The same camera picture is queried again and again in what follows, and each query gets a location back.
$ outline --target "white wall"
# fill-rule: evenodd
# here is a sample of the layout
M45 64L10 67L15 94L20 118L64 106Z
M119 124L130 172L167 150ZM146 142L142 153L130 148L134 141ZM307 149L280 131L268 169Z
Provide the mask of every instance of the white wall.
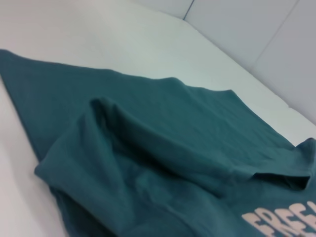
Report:
M131 0L147 7L183 19L192 0Z
M195 0L186 21L249 70L296 0Z
M316 0L195 0L186 21L316 124Z
M250 71L316 124L316 1L300 0Z

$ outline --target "white surface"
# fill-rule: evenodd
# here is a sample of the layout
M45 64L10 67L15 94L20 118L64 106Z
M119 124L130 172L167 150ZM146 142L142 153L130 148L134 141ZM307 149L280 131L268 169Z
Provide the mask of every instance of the white surface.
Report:
M22 56L233 89L293 144L316 127L188 23L120 0L1 0L0 48ZM36 159L0 83L0 232L65 235L55 201L33 170Z
M130 0L183 19L192 0Z
M186 21L249 70L296 0L195 0Z
M316 124L316 1L300 0L252 73Z

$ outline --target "white table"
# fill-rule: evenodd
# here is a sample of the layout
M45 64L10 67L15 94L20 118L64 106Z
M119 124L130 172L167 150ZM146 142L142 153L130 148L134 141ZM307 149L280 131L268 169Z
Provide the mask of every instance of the white table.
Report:
M1 0L0 48L21 56L109 68L187 85L233 89L294 145L316 126L186 22L123 0ZM0 235L67 236L55 200L0 82Z

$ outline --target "t-shirt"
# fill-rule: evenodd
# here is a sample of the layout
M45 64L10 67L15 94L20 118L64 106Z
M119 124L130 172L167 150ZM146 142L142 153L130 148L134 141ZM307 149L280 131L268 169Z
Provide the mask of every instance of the t-shirt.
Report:
M231 91L0 50L0 75L72 237L316 233L315 140Z

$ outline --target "folded shirt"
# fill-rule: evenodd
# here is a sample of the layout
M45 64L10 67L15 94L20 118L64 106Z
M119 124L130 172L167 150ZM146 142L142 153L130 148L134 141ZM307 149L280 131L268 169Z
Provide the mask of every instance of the folded shirt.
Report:
M0 50L0 75L74 237L316 232L315 140L229 91Z

